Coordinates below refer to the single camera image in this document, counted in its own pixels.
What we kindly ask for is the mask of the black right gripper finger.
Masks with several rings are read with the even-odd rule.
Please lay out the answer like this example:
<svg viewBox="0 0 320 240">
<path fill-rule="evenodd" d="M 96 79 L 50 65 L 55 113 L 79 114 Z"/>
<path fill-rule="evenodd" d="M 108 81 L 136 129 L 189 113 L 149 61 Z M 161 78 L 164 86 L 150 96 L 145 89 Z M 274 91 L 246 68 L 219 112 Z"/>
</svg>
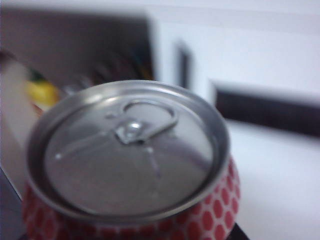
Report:
<svg viewBox="0 0 320 240">
<path fill-rule="evenodd" d="M 234 224 L 231 231 L 231 240 L 250 240 L 245 232 L 239 227 L 237 223 Z"/>
</svg>

